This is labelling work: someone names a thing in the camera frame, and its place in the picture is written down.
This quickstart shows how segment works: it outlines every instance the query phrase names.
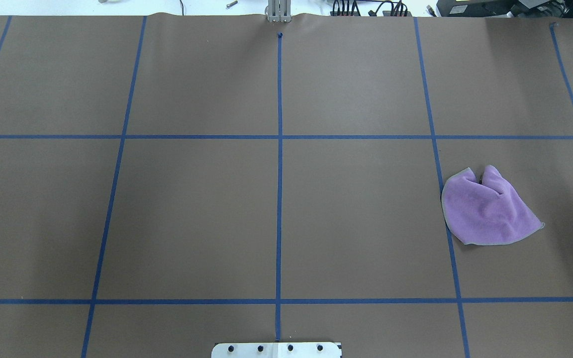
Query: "towel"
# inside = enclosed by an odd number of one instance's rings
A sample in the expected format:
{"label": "towel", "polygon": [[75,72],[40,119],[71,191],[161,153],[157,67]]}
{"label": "towel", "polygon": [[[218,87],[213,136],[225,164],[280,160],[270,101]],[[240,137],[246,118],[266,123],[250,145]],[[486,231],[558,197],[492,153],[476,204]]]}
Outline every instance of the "towel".
{"label": "towel", "polygon": [[466,245],[507,245],[545,226],[493,166],[480,183],[470,168],[450,177],[441,206],[450,231]]}

